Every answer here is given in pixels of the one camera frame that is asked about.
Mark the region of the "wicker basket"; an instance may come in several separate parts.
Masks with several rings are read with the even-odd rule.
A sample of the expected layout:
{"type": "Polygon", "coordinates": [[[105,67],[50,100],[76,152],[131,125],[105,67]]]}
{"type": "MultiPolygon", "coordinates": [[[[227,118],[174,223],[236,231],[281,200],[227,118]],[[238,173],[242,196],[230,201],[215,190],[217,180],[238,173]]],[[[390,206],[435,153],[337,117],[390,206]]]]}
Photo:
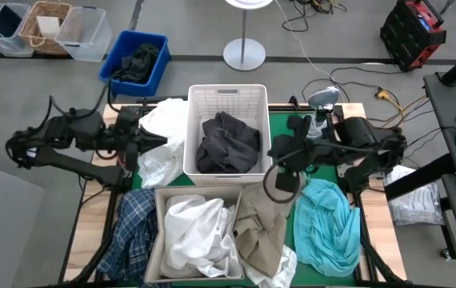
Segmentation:
{"type": "Polygon", "coordinates": [[[40,0],[32,5],[30,12],[23,23],[18,35],[25,44],[40,54],[67,55],[67,52],[58,44],[54,37],[46,38],[42,35],[37,22],[37,16],[57,17],[64,20],[68,15],[72,5],[69,3],[49,0],[40,0]]]}

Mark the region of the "grey-headed desk lamp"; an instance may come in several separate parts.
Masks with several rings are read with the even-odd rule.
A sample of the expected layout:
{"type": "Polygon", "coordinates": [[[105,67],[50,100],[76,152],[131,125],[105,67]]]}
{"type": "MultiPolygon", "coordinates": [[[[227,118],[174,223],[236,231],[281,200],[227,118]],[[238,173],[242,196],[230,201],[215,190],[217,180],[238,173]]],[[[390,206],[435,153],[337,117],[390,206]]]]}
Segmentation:
{"type": "Polygon", "coordinates": [[[340,90],[335,86],[317,90],[307,99],[307,104],[314,110],[314,118],[317,122],[324,122],[332,113],[334,105],[341,97],[340,90]]]}

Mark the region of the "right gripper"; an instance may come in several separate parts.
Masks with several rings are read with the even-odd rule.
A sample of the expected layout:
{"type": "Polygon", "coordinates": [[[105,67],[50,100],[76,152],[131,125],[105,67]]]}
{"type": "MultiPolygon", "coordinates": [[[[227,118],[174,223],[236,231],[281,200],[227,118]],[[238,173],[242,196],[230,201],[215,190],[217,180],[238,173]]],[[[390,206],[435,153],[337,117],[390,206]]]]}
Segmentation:
{"type": "MultiPolygon", "coordinates": [[[[310,115],[288,117],[288,128],[294,132],[290,135],[279,135],[272,140],[268,155],[275,164],[289,168],[292,171],[303,171],[311,165],[309,151],[304,142],[308,135],[312,117],[310,115]]],[[[278,173],[275,187],[278,190],[296,192],[298,176],[293,173],[278,173]]]]}

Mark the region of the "dark grey garment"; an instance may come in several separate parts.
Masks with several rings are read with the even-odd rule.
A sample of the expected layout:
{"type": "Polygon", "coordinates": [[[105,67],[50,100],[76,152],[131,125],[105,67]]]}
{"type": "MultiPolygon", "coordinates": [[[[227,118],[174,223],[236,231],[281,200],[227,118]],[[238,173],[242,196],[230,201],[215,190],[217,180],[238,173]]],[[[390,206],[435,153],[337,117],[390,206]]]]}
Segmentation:
{"type": "Polygon", "coordinates": [[[203,137],[196,154],[202,174],[244,174],[258,162],[260,132],[222,111],[202,124],[203,137]]]}

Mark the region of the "white paper box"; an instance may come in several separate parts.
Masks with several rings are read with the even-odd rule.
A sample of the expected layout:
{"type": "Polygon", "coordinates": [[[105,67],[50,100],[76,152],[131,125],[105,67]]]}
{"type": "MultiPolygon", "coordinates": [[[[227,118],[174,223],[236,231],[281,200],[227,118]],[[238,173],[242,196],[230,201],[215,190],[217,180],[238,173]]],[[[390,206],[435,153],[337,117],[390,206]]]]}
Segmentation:
{"type": "Polygon", "coordinates": [[[54,39],[60,31],[60,20],[58,17],[37,16],[37,24],[41,35],[44,38],[54,39]]]}

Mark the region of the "white lace garment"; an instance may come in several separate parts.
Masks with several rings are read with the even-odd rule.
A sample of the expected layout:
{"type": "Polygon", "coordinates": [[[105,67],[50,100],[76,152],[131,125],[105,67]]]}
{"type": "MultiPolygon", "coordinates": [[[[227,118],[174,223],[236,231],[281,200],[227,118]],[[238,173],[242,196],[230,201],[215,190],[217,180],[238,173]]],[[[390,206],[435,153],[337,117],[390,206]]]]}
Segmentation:
{"type": "Polygon", "coordinates": [[[139,119],[142,128],[165,137],[167,144],[138,157],[138,176],[141,183],[137,184],[137,188],[167,186],[183,173],[187,115],[187,101],[168,98],[139,119]]]}

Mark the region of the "blue plastic bin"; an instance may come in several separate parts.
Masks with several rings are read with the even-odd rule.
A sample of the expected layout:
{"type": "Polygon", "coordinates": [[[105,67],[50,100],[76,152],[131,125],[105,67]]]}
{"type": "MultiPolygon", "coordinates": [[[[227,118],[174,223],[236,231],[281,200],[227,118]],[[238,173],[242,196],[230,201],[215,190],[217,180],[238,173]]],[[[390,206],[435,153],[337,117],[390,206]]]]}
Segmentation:
{"type": "Polygon", "coordinates": [[[125,94],[134,97],[155,96],[166,66],[170,60],[168,37],[162,34],[143,33],[134,30],[124,30],[118,36],[112,51],[99,72],[99,79],[110,84],[114,94],[125,94]],[[150,43],[160,49],[151,75],[145,84],[120,82],[110,76],[121,66],[122,58],[132,55],[143,43],[150,43]]]}

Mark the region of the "turquoise garment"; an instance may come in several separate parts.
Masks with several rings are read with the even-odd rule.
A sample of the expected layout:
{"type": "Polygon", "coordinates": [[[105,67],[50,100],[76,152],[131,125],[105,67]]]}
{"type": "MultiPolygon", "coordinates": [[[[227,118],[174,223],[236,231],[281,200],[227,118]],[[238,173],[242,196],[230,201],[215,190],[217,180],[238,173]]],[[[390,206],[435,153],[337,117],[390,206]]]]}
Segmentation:
{"type": "Polygon", "coordinates": [[[359,264],[361,210],[331,181],[312,179],[302,189],[293,233],[297,260],[324,276],[347,277],[359,264]]]}

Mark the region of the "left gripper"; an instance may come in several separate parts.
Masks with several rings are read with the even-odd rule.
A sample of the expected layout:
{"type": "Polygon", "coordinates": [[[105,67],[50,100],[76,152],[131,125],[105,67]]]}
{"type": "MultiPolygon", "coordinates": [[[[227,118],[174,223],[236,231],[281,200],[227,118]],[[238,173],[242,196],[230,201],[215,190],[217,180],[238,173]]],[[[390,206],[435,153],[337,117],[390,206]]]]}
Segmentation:
{"type": "MultiPolygon", "coordinates": [[[[115,141],[139,141],[139,151],[147,152],[167,144],[167,138],[151,133],[144,128],[139,129],[140,115],[134,108],[122,107],[112,127],[115,141]]],[[[125,168],[135,170],[138,164],[138,146],[130,142],[125,150],[125,168]]]]}

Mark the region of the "beige fabric storage bin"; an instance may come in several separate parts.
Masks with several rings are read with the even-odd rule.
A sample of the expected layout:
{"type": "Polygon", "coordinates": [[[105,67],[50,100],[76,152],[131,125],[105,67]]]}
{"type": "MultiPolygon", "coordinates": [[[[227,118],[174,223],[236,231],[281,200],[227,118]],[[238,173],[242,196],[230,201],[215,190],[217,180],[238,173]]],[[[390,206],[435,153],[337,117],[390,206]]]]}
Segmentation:
{"type": "MultiPolygon", "coordinates": [[[[158,233],[155,239],[154,247],[150,255],[144,280],[152,284],[164,284],[171,282],[196,282],[196,281],[227,281],[244,279],[244,271],[240,261],[238,249],[238,259],[242,268],[240,278],[165,278],[160,275],[160,264],[165,248],[164,217],[166,214],[166,203],[173,196],[197,194],[210,200],[212,198],[221,198],[228,206],[235,206],[234,221],[237,216],[239,203],[242,196],[241,186],[168,186],[157,188],[155,191],[155,205],[157,211],[158,233]]],[[[234,222],[231,227],[231,234],[234,237],[234,222]]]]}

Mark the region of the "green table mat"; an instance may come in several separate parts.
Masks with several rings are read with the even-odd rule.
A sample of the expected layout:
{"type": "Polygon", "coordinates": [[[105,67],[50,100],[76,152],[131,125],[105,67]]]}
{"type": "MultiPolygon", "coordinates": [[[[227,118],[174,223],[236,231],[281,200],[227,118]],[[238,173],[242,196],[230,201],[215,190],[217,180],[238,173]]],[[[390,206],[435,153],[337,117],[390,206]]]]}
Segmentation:
{"type": "MultiPolygon", "coordinates": [[[[286,127],[286,120],[292,113],[270,112],[270,133],[271,137],[279,134],[292,134],[292,131],[286,127]]],[[[333,166],[322,166],[314,178],[321,178],[333,183],[337,182],[337,173],[333,166]]],[[[285,244],[291,248],[294,247],[294,207],[292,207],[290,216],[287,220],[285,244]]],[[[344,278],[327,277],[317,272],[311,265],[298,263],[296,272],[290,288],[313,288],[320,286],[352,286],[355,283],[355,276],[350,275],[344,278]]],[[[196,281],[196,282],[172,282],[172,288],[256,288],[251,280],[228,280],[228,281],[196,281]]]]}

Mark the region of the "blue plaid shirt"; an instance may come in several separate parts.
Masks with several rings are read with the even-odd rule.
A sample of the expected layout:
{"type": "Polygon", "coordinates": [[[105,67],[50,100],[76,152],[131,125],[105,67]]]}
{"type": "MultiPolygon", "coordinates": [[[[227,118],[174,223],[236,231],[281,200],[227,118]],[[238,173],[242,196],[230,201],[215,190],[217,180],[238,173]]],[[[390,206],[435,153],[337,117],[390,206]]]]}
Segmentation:
{"type": "Polygon", "coordinates": [[[121,198],[113,238],[98,264],[98,271],[109,279],[133,282],[138,288],[169,288],[144,280],[158,233],[154,193],[136,189],[121,198]]]}

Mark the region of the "beige trousers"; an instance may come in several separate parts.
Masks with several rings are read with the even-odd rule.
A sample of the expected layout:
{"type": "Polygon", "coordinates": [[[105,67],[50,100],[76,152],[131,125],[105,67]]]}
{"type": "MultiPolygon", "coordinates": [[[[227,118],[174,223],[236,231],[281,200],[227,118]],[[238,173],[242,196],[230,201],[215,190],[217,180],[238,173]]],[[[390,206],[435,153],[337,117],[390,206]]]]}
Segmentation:
{"type": "Polygon", "coordinates": [[[290,209],[290,203],[271,201],[261,183],[243,188],[234,223],[235,242],[242,259],[265,276],[278,272],[290,209]]]}

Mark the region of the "small white garment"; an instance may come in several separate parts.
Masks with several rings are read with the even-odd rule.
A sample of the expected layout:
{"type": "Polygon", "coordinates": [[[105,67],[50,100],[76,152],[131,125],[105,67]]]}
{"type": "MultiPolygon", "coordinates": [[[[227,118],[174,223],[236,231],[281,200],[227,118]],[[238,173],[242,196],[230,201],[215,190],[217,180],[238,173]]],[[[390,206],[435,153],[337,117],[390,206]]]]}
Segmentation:
{"type": "Polygon", "coordinates": [[[276,274],[270,278],[242,261],[246,276],[257,288],[290,288],[297,267],[296,253],[283,245],[282,256],[276,274]]]}

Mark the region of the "smooth white shirt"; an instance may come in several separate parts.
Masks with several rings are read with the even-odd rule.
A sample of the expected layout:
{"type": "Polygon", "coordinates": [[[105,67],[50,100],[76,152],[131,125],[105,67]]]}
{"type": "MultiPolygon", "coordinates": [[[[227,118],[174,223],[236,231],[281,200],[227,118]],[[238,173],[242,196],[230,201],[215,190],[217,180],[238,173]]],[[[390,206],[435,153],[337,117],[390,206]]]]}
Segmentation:
{"type": "Polygon", "coordinates": [[[240,278],[231,227],[235,206],[197,194],[173,196],[166,203],[165,248],[160,275],[165,278],[240,278]]]}

